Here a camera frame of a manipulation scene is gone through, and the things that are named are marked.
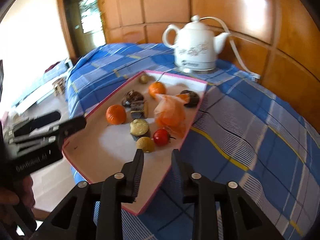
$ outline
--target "person's hand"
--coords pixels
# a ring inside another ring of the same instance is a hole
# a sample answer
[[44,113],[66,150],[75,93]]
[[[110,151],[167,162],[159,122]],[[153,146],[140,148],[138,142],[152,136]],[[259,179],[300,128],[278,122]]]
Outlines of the person's hand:
[[13,219],[7,212],[5,205],[16,205],[21,200],[28,208],[35,205],[35,198],[32,191],[33,180],[31,176],[27,176],[22,180],[22,189],[15,194],[14,192],[0,187],[0,221],[11,225]]

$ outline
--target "blue plaid bedsheet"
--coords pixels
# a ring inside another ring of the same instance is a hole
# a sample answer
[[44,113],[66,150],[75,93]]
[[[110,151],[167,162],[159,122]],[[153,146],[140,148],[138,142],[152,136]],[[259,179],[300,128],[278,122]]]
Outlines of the blue plaid bedsheet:
[[[163,44],[99,47],[67,77],[70,117],[88,112],[141,70],[179,73],[174,67],[173,51]],[[319,213],[320,136],[247,73],[222,60],[217,68],[212,74],[192,75],[208,86],[181,157],[213,181],[239,183],[284,239],[301,239]],[[73,172],[76,183],[84,180]],[[124,239],[189,240],[193,205],[182,204],[178,190],[170,171],[144,214],[135,217],[123,210]],[[220,209],[217,217],[223,239]]]

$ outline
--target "plastic bag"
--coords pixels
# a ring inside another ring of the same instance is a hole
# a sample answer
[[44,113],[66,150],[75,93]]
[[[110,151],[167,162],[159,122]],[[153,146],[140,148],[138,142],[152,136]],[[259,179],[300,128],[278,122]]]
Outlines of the plastic bag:
[[166,128],[182,138],[186,133],[186,113],[183,105],[188,100],[178,96],[161,94],[156,94],[156,97],[160,100],[154,110],[156,123],[160,128]]

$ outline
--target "orange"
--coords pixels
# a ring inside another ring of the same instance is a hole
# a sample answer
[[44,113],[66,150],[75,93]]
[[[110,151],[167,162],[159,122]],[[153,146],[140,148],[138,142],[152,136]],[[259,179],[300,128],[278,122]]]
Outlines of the orange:
[[109,106],[106,112],[106,119],[111,124],[122,124],[127,119],[125,109],[121,105]]
[[166,88],[164,86],[164,84],[162,84],[159,81],[153,82],[150,86],[149,86],[149,94],[151,95],[151,97],[156,98],[156,94],[165,94],[166,93]]

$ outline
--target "cherry tomato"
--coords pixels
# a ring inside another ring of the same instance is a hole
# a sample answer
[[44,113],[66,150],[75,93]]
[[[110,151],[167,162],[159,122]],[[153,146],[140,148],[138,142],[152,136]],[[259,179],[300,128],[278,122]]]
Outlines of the cherry tomato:
[[153,141],[158,146],[164,146],[168,144],[170,142],[170,138],[175,139],[174,137],[171,137],[171,135],[165,129],[158,129],[153,134]]

